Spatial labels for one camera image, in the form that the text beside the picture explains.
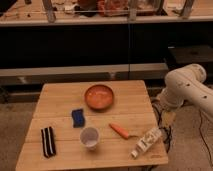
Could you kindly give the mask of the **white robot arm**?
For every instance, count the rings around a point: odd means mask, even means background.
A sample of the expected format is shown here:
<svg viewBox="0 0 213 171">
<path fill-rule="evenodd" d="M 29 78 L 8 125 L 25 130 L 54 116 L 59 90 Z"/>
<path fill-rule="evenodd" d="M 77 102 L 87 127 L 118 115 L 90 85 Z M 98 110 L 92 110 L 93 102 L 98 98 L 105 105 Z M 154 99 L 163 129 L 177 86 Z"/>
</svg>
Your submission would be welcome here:
<svg viewBox="0 0 213 171">
<path fill-rule="evenodd" d="M 162 107 L 162 125 L 169 127 L 175 119 L 174 110 L 189 101 L 213 123 L 213 89 L 205 86 L 206 70 L 199 64 L 189 64 L 168 72 L 166 87 L 158 94 Z"/>
</svg>

